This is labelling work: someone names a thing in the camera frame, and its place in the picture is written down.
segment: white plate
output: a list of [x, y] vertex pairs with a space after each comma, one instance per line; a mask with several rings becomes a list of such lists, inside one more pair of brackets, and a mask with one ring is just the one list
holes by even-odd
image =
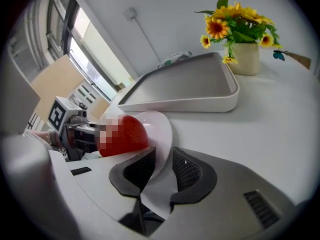
[[171, 124], [166, 116], [157, 111], [146, 111], [136, 117], [148, 135], [149, 147], [155, 147], [155, 169], [150, 178], [154, 179], [164, 168], [173, 143]]

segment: window frame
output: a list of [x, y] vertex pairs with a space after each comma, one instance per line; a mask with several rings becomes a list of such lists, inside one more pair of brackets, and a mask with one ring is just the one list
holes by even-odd
[[97, 86], [91, 79], [90, 77], [88, 77], [87, 73], [82, 69], [81, 65], [77, 62], [77, 60], [70, 54], [68, 55], [70, 61], [74, 64], [74, 66], [80, 71], [80, 73], [83, 75], [83, 77], [85, 78], [85, 80], [91, 85], [93, 86], [96, 91], [102, 96], [104, 97], [108, 102], [110, 102], [112, 99], [109, 98], [100, 88], [99, 86]]
[[[79, 91], [79, 89], [81, 87], [87, 89], [87, 94], [86, 95], [81, 94], [81, 92]], [[85, 104], [88, 107], [88, 111], [90, 111], [97, 104], [97, 102], [99, 101], [100, 93], [94, 87], [92, 87], [92, 85], [89, 82], [84, 80], [80, 84], [78, 84], [76, 88], [74, 88], [72, 93], [68, 96], [68, 99], [72, 95], [74, 95], [76, 98], [81, 100], [82, 103]], [[91, 103], [87, 100], [87, 97], [90, 96], [90, 95], [94, 97], [94, 100]]]
[[39, 121], [40, 121], [40, 117], [38, 116], [38, 114], [36, 112], [33, 112], [27, 125], [26, 125], [26, 129], [33, 130], [34, 126], [35, 125], [37, 126]]
[[64, 18], [62, 15], [59, 13], [57, 7], [54, 5], [54, 0], [49, 0], [48, 4], [48, 10], [47, 10], [47, 17], [46, 17], [46, 37], [47, 37], [47, 42], [48, 42], [48, 51], [52, 58], [56, 61], [60, 57], [62, 57], [62, 49], [59, 46], [58, 41], [56, 40], [54, 34], [52, 33], [51, 29], [51, 20], [52, 20], [52, 11], [57, 10], [58, 17], [61, 19], [62, 23]]
[[[89, 60], [89, 62], [93, 65], [93, 67], [98, 71], [98, 73], [104, 78], [104, 80], [116, 91], [120, 91], [121, 88], [116, 85], [111, 78], [105, 73], [105, 71], [100, 67], [100, 65], [97, 63], [97, 61], [93, 58], [91, 53], [88, 51], [88, 49], [83, 44], [83, 39], [78, 33], [78, 31], [75, 28], [75, 21], [78, 15], [78, 12], [80, 10], [80, 6], [76, 0], [69, 0], [68, 6], [66, 8], [65, 12], [65, 18], [63, 21], [63, 28], [62, 28], [62, 39], [61, 39], [61, 46], [63, 49], [63, 54], [67, 54], [73, 62], [75, 62], [75, 58], [73, 58], [72, 54], [70, 54], [70, 46], [71, 46], [71, 40], [74, 39], [75, 43], [79, 46], [79, 48], [82, 50], [86, 58]], [[98, 89], [100, 92], [100, 88], [91, 80], [89, 80], [91, 85], [94, 85], [96, 89]]]

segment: blue butterfly decoration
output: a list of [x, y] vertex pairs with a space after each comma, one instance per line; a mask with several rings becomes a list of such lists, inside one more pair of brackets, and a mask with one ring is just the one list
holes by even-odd
[[287, 50], [286, 51], [274, 50], [273, 52], [274, 52], [273, 57], [275, 59], [280, 59], [282, 61], [285, 61], [285, 57], [283, 54], [286, 54]]

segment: wall outlet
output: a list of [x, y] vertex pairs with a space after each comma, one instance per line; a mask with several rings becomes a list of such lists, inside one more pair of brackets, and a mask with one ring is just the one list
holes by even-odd
[[127, 9], [123, 12], [123, 16], [126, 19], [126, 21], [128, 22], [137, 16], [137, 12], [134, 8], [130, 7], [129, 9]]

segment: speaker grille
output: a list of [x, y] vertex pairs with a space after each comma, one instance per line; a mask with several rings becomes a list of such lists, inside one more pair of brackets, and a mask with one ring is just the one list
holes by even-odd
[[243, 195], [265, 229], [280, 219], [258, 191], [247, 192]]

